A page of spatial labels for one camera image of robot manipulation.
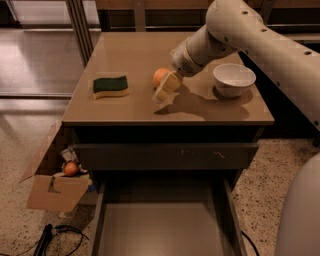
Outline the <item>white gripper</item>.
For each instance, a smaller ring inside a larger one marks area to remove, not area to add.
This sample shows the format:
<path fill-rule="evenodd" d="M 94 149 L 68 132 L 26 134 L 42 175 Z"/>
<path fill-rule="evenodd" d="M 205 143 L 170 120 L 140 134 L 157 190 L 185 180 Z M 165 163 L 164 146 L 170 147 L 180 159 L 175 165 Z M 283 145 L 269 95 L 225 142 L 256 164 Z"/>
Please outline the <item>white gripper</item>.
<path fill-rule="evenodd" d="M 171 66 L 181 77 L 192 77 L 203 70 L 204 44 L 200 40 L 188 37 L 170 52 Z M 169 71 L 154 87 L 153 101 L 163 102 L 182 85 L 181 78 Z"/>

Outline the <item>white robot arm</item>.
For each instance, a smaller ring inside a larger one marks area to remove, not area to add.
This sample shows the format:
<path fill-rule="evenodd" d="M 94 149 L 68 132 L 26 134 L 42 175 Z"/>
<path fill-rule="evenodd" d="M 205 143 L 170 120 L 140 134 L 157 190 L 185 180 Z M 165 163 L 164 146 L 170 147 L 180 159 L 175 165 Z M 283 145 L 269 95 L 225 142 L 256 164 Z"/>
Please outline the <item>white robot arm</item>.
<path fill-rule="evenodd" d="M 244 52 L 314 126 L 320 123 L 320 54 L 267 28 L 243 0 L 213 0 L 205 25 L 171 52 L 173 70 L 154 93 L 164 101 L 185 77 L 234 51 Z M 320 154 L 293 179 L 274 256 L 320 256 Z"/>

